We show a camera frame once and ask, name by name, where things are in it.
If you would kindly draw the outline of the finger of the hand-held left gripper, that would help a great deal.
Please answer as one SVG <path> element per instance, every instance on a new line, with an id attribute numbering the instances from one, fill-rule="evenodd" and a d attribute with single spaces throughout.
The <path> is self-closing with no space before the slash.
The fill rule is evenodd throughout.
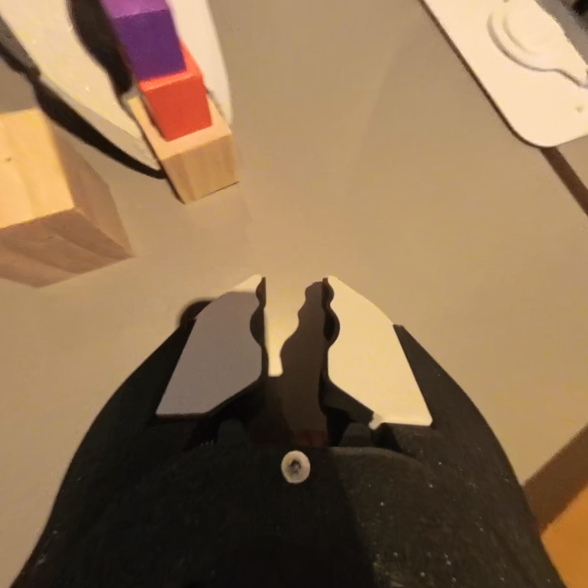
<path id="1" fill-rule="evenodd" d="M 72 134 L 131 169 L 164 177 L 123 103 L 130 75 L 99 1 L 1 1 L 1 46 Z"/>
<path id="2" fill-rule="evenodd" d="M 232 125 L 232 93 L 217 27 L 208 1 L 169 1 L 180 40 L 202 72 L 210 99 Z"/>

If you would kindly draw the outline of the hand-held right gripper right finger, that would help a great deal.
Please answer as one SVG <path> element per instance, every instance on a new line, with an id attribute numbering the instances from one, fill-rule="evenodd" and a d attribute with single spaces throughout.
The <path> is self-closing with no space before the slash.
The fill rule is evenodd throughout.
<path id="1" fill-rule="evenodd" d="M 322 286 L 323 406 L 369 428 L 430 427 L 433 418 L 393 321 L 335 276 L 324 278 Z"/>

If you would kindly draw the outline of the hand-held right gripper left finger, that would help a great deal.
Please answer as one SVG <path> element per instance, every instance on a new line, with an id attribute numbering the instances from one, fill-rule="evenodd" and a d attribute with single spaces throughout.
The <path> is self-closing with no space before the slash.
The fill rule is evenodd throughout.
<path id="1" fill-rule="evenodd" d="M 252 275 L 196 317 L 157 416 L 211 415 L 266 375 L 266 280 Z"/>

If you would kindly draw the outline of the red cube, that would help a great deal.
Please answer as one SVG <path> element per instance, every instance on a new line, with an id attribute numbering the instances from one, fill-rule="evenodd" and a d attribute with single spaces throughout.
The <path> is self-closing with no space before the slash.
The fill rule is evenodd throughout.
<path id="1" fill-rule="evenodd" d="M 212 126 L 208 92 L 202 71 L 183 42 L 185 69 L 139 81 L 143 103 L 166 141 L 174 141 Z"/>

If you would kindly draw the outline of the purple cube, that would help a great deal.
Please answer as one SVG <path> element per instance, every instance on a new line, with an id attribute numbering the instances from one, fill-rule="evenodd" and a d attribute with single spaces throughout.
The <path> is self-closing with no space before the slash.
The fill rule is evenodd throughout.
<path id="1" fill-rule="evenodd" d="M 100 5 L 138 81 L 186 70 L 167 1 L 100 1 Z"/>

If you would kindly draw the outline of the small wooden cube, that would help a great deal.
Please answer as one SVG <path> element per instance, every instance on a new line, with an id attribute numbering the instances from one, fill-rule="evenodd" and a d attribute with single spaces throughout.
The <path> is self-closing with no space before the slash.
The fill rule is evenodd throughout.
<path id="1" fill-rule="evenodd" d="M 129 93 L 124 100 L 182 203 L 195 202 L 238 183 L 232 131 L 210 97 L 212 125 L 169 142 L 160 136 L 139 95 Z"/>

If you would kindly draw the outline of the large wooden cube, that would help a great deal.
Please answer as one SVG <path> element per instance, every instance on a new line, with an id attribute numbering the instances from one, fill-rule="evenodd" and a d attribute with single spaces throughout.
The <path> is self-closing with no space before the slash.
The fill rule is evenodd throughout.
<path id="1" fill-rule="evenodd" d="M 1 278 L 40 288 L 134 256 L 105 181 L 37 107 L 1 113 Z"/>

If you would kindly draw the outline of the yellow wooden box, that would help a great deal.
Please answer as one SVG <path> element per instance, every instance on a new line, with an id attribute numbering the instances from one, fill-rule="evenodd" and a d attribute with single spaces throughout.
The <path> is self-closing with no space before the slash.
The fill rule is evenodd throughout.
<path id="1" fill-rule="evenodd" d="M 543 546 L 567 587 L 587 587 L 587 426 L 523 485 Z"/>

